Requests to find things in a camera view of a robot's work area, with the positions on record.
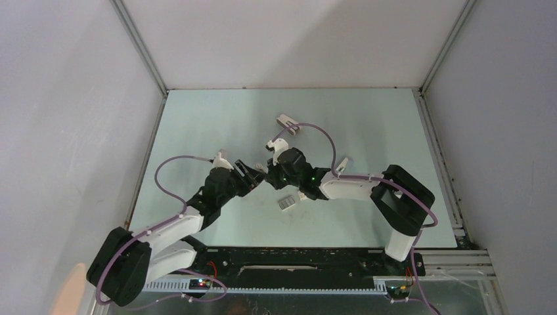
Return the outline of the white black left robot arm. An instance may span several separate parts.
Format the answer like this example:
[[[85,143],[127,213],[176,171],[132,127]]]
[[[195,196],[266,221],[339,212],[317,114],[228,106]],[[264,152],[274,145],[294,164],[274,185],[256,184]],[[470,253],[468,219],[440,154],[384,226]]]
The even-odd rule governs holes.
[[[266,172],[236,160],[209,159],[212,164],[203,185],[189,199],[168,190],[165,194],[181,202],[181,210],[140,231],[121,226],[111,230],[86,273],[95,286],[100,305],[126,306],[145,284],[179,269],[200,273],[208,256],[183,239],[214,223],[221,208],[235,197],[244,197],[261,184]]]

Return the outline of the staple tray with staples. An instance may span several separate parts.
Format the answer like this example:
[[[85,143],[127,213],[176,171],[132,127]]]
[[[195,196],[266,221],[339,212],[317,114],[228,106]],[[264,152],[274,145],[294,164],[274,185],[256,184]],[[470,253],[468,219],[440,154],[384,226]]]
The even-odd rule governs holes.
[[[278,201],[278,206],[281,211],[285,211],[295,206],[295,204],[296,204],[296,200],[294,199],[293,196],[287,196]]]

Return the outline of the white staple box sleeve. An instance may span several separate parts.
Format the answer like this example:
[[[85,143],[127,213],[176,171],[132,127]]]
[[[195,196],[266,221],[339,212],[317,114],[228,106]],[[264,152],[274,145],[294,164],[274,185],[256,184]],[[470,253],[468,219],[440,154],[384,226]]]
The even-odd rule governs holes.
[[[308,197],[301,191],[298,191],[298,196],[301,201],[308,199]]]

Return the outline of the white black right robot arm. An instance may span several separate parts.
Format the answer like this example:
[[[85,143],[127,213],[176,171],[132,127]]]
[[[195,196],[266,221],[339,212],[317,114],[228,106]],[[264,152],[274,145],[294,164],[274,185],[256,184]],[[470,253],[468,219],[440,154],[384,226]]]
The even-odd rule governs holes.
[[[382,266],[399,274],[409,264],[409,253],[432,215],[434,194],[399,165],[390,165],[381,177],[337,175],[326,167],[313,167],[297,148],[289,148],[267,161],[266,181],[276,190],[299,189],[311,200],[371,201],[391,227]]]

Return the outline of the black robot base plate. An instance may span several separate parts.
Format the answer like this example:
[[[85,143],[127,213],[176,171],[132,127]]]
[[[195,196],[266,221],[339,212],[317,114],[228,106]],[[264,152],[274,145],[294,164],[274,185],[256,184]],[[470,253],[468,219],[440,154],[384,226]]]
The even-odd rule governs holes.
[[[380,278],[425,276],[422,255],[405,261],[367,248],[210,247],[191,271],[215,276],[229,289],[375,289]]]

